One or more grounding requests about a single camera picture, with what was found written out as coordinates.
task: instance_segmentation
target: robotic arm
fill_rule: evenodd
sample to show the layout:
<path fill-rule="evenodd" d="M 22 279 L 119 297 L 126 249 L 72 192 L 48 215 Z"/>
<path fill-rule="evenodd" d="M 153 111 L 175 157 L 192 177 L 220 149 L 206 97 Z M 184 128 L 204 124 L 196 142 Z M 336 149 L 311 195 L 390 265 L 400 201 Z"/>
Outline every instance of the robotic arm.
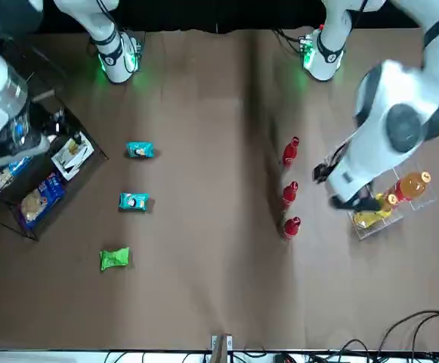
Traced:
<path fill-rule="evenodd" d="M 120 32 L 108 10 L 119 0 L 55 0 L 62 12 L 87 29 L 97 46 L 102 68 L 112 83 L 121 83 L 138 70 L 140 45 Z M 42 0 L 0 0 L 0 38 L 9 39 L 38 29 Z M 0 57 L 0 166 L 46 152 L 47 135 L 75 132 L 63 114 L 43 114 L 30 100 L 26 81 Z"/>
<path fill-rule="evenodd" d="M 333 165 L 320 164 L 314 179 L 327 180 L 335 192 L 331 203 L 339 209 L 379 210 L 359 190 L 383 172 L 410 157 L 423 141 L 439 136 L 439 2 L 392 0 L 424 32 L 423 67 L 409 68 L 387 60 L 370 70 L 357 90 L 352 135 Z M 306 68 L 314 78 L 330 79 L 344 50 L 352 3 L 366 11 L 377 10 L 383 0 L 339 2 L 323 0 L 327 19 L 323 31 L 313 34 L 313 59 Z"/>

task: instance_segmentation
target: brown cloth surface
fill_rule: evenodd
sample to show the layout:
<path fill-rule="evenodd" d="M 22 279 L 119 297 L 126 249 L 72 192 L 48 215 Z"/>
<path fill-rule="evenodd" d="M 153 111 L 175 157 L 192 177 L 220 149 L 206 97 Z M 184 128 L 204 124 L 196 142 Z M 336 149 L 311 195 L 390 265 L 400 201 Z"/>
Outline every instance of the brown cloth surface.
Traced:
<path fill-rule="evenodd" d="M 142 72 L 124 85 L 85 54 L 87 36 L 33 39 L 70 71 L 67 105 L 110 160 L 39 243 L 0 229 L 0 346 L 207 349 L 228 332 L 238 349 L 353 337 L 375 349 L 396 320 L 439 309 L 439 139 L 418 152 L 437 202 L 362 242 L 311 181 L 354 130 L 363 75 L 386 58 L 420 64 L 418 30 L 355 30 L 327 83 L 268 31 L 148 34 Z M 302 226 L 285 246 L 268 204 L 271 155 L 293 135 L 298 158 L 282 183 L 299 183 L 289 216 Z M 158 157 L 125 158 L 133 140 L 153 141 Z M 153 212 L 118 213 L 122 191 L 149 193 Z M 100 273 L 98 252 L 124 246 L 130 266 Z M 408 348 L 412 329 L 386 347 Z M 417 347 L 439 349 L 439 320 Z"/>

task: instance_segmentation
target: clear plastic box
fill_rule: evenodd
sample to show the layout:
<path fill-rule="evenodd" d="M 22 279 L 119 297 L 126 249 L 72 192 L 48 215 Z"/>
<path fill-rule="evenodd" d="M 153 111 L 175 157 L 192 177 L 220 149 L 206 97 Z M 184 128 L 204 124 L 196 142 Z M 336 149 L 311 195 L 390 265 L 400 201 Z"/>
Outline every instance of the clear plastic box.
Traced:
<path fill-rule="evenodd" d="M 325 162 L 329 162 L 331 155 L 325 159 Z M 397 181 L 410 172 L 422 172 L 424 169 L 419 165 L 419 162 L 416 159 L 416 155 L 407 159 L 400 165 L 395 168 L 384 172 L 380 176 L 374 179 L 372 190 L 369 190 L 371 195 L 375 196 L 378 193 L 386 192 L 391 186 L 395 185 Z M 328 190 L 328 195 L 332 196 L 333 191 Z M 364 238 L 369 237 L 370 235 L 381 231 L 384 228 L 387 228 L 389 225 L 394 224 L 395 222 L 400 221 L 404 216 L 409 216 L 411 213 L 424 208 L 425 206 L 435 202 L 437 200 L 436 194 L 434 193 L 434 189 L 432 187 L 432 183 L 429 183 L 425 189 L 425 192 L 418 198 L 412 201 L 404 201 L 400 203 L 398 206 L 394 208 L 389 217 L 382 219 L 381 221 L 374 223 L 368 228 L 358 228 L 354 223 L 354 212 L 349 211 L 348 215 L 354 226 L 354 230 L 357 233 L 357 236 L 363 240 Z"/>

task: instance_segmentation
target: blue snack package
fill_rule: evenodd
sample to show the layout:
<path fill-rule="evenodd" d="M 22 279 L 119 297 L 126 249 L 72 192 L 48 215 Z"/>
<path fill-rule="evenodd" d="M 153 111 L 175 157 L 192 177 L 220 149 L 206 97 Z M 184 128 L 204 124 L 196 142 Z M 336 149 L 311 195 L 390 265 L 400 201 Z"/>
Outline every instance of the blue snack package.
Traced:
<path fill-rule="evenodd" d="M 65 194 L 63 185 L 52 172 L 39 186 L 29 193 L 20 205 L 24 225 L 31 229 L 51 210 L 52 206 Z"/>
<path fill-rule="evenodd" d="M 31 157 L 24 157 L 20 161 L 16 161 L 8 165 L 9 171 L 12 176 L 18 175 L 21 170 L 23 170 L 24 166 L 28 165 L 31 161 Z"/>
<path fill-rule="evenodd" d="M 119 208 L 147 210 L 149 194 L 120 193 Z"/>
<path fill-rule="evenodd" d="M 131 141 L 127 143 L 130 157 L 153 157 L 153 144 L 148 141 Z"/>

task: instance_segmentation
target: teal snack packet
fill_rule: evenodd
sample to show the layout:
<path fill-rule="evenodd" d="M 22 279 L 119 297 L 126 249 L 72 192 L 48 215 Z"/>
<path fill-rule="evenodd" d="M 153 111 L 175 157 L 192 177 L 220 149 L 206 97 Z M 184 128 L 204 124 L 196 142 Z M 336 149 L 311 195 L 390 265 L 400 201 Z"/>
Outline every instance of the teal snack packet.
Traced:
<path fill-rule="evenodd" d="M 100 251 L 100 266 L 101 271 L 114 266 L 128 265 L 128 251 L 129 247 L 121 248 L 117 251 Z"/>
<path fill-rule="evenodd" d="M 153 157 L 153 144 L 148 141 L 131 141 L 127 143 L 130 157 Z"/>
<path fill-rule="evenodd" d="M 122 209 L 147 210 L 149 194 L 120 193 L 119 207 Z"/>

